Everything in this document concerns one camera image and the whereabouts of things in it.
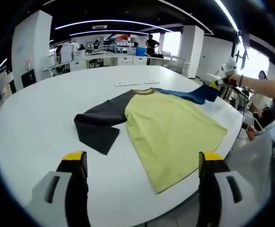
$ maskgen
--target black sleeve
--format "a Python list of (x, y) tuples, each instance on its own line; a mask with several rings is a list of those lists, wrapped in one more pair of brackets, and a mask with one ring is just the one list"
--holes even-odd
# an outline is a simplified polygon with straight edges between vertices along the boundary
[(107, 155), (120, 131), (112, 126), (126, 122), (125, 108), (133, 96), (134, 91), (131, 90), (77, 114), (74, 122), (79, 140)]

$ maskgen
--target person in black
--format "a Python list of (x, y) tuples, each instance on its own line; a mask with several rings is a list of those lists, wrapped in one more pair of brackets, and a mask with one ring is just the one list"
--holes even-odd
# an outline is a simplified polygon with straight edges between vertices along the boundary
[(155, 48), (160, 45), (160, 43), (153, 38), (153, 35), (149, 35), (148, 40), (146, 41), (147, 54), (151, 57), (155, 57)]
[(79, 47), (79, 51), (81, 51), (81, 50), (86, 50), (86, 48), (83, 46), (83, 44), (81, 44)]
[(100, 42), (99, 42), (99, 40), (96, 40), (95, 43), (94, 43), (94, 49), (98, 50), (99, 46), (100, 46)]
[(61, 63), (61, 49), (62, 49), (62, 45), (57, 46), (56, 49), (56, 56), (57, 56), (57, 63), (60, 64)]

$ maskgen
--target white table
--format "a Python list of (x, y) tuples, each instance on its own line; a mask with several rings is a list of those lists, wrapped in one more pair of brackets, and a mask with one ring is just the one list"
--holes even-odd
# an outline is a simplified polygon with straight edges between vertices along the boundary
[[(136, 80), (160, 84), (115, 87)], [(78, 140), (73, 122), (78, 113), (130, 89), (161, 87), (192, 91), (197, 83), (160, 66), (115, 66), (63, 74), (12, 95), (0, 109), (0, 171), (22, 205), (33, 187), (55, 171), (70, 152), (87, 152), (88, 215), (93, 227), (128, 227), (156, 218), (176, 207), (197, 189), (198, 172), (157, 195), (135, 152), (125, 124), (108, 155)], [(228, 129), (217, 149), (225, 157), (238, 136), (242, 115), (220, 98), (198, 106)]]
[[(84, 58), (82, 58), (82, 59), (72, 60), (72, 61), (62, 63), (62, 64), (50, 66), (49, 68), (45, 69), (44, 71), (53, 70), (57, 67), (60, 67), (62, 65), (67, 65), (67, 64), (70, 64), (70, 71), (84, 70), (84, 69), (89, 68), (89, 61), (94, 60), (94, 59), (103, 59), (104, 66), (117, 66), (117, 65), (120, 65), (119, 58), (128, 58), (128, 57), (144, 59), (145, 60), (144, 65), (146, 65), (147, 59), (150, 59), (150, 65), (157, 65), (157, 66), (167, 65), (170, 61), (170, 58), (166, 58), (166, 57), (165, 58), (155, 58), (155, 57), (148, 57), (148, 56), (136, 56), (136, 55), (130, 55), (130, 54), (95, 52), (93, 54), (85, 55)], [(75, 68), (72, 69), (71, 65), (73, 65), (73, 67), (75, 65), (78, 65), (79, 67), (76, 69)], [(183, 76), (188, 77), (188, 69), (189, 69), (190, 65), (191, 65), (190, 63), (185, 62), (183, 72), (182, 72)]]

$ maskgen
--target human arm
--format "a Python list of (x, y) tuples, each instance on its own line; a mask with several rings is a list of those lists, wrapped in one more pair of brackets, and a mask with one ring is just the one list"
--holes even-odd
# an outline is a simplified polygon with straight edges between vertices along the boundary
[[(230, 76), (230, 79), (235, 80), (236, 84), (239, 84), (241, 77), (241, 75), (232, 75)], [(249, 87), (264, 96), (275, 98), (275, 80), (259, 80), (242, 77), (241, 85)]]

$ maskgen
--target human hand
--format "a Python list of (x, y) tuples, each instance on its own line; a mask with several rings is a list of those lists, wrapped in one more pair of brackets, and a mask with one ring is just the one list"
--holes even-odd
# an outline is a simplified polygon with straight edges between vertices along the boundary
[(247, 127), (247, 130), (249, 130), (249, 131), (253, 132), (254, 134), (256, 134), (256, 133), (257, 133), (257, 130), (256, 130), (253, 126), (249, 126), (249, 127)]
[(232, 74), (229, 76), (229, 83), (232, 84), (234, 87), (237, 87), (240, 83), (241, 75), (239, 74)]
[(257, 133), (256, 129), (254, 129), (252, 126), (249, 126), (247, 127), (246, 132), (250, 141), (255, 139), (255, 134)]

